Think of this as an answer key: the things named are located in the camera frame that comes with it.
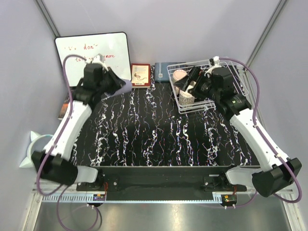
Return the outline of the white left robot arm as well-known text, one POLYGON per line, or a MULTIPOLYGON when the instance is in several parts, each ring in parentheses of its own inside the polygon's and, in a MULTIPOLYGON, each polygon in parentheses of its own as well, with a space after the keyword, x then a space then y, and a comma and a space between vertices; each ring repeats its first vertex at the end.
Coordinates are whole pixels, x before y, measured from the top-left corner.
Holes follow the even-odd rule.
POLYGON ((94 167, 75 166, 70 162, 76 138, 103 96, 117 96, 132 90, 132 83, 120 79, 110 67, 100 63, 86 64, 84 76, 71 93, 69 106, 52 139, 31 159, 39 179, 61 185, 86 182, 97 191, 104 179, 94 167))

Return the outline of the white patterned mug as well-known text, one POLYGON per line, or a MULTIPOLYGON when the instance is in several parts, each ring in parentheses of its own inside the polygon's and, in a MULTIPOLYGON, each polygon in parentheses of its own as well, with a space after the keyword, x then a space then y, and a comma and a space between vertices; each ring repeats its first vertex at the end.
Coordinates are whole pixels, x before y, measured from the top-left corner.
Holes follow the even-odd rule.
POLYGON ((187 107, 191 104, 194 104, 195 98, 188 92, 180 90, 179 93, 179 105, 181 107, 187 107))

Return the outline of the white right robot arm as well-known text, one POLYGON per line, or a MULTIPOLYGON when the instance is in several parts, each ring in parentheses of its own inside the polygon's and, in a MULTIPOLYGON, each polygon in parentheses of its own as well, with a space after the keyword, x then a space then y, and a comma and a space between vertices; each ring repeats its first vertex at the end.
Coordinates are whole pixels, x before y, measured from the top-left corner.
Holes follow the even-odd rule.
POLYGON ((223 66, 202 71, 194 66, 174 85, 197 99, 211 99, 216 109, 244 137, 255 154, 260 167, 231 167, 218 179, 219 187, 229 191, 235 185, 254 187, 263 197, 276 194, 296 179, 302 164, 290 159, 257 121, 255 111, 246 97, 237 93, 232 72, 223 66))

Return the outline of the lavender cup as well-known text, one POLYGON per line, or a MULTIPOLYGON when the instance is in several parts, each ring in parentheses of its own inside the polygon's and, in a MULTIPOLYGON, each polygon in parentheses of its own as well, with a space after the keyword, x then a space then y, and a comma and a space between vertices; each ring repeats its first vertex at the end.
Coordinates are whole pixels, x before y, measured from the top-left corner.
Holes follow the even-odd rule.
POLYGON ((121 89, 117 90, 113 94, 105 93, 105 95, 108 96, 108 97, 114 97, 114 96, 117 96, 117 95, 120 95, 120 94, 125 94, 125 93, 128 93, 128 92, 131 92, 132 91, 131 81, 129 81, 127 79, 124 79, 123 81, 125 82, 125 85, 121 89))

